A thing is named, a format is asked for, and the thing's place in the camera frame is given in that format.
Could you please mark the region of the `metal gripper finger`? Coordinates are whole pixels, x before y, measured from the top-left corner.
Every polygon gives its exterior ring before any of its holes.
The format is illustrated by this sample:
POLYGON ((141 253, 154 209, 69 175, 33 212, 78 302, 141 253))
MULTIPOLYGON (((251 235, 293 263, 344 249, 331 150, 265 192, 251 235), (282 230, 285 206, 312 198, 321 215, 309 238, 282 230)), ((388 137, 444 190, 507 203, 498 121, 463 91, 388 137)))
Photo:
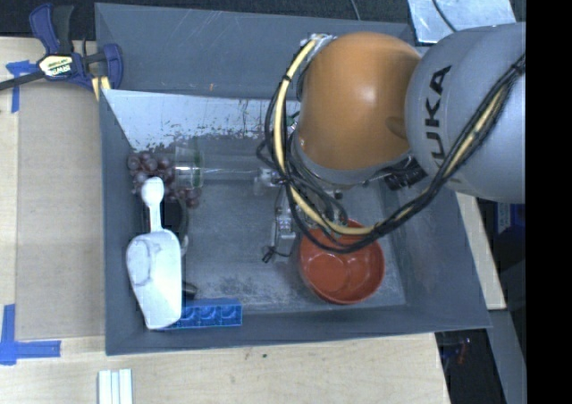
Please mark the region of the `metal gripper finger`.
POLYGON ((286 257, 292 255, 292 250, 298 237, 297 225, 291 218, 287 219, 283 226, 283 250, 286 257))
POLYGON ((274 219, 271 227, 271 241, 269 246, 271 260, 276 259, 278 257, 284 257, 281 243, 282 243, 282 236, 281 236, 279 220, 274 219))

